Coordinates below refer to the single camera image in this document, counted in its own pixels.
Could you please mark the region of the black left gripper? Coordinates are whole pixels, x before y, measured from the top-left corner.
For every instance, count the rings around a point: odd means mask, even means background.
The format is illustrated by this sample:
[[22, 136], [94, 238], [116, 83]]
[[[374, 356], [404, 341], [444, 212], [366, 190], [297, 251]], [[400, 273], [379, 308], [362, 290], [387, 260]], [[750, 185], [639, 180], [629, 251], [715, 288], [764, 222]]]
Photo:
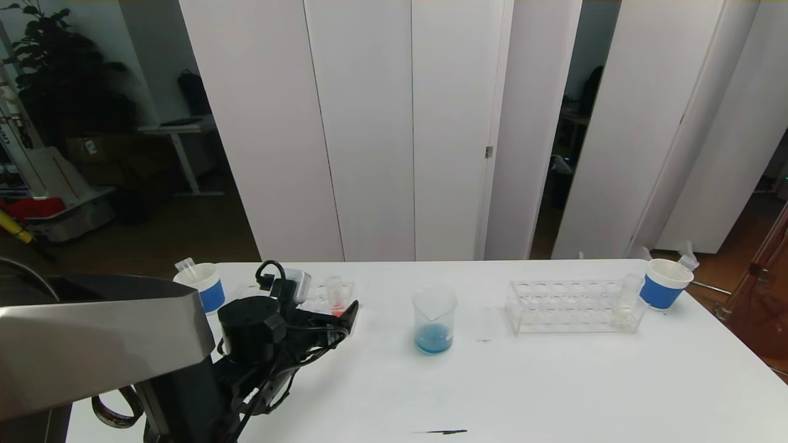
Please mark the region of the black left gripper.
[[340, 317], [296, 309], [296, 336], [312, 347], [335, 349], [355, 327], [360, 303], [355, 300]]

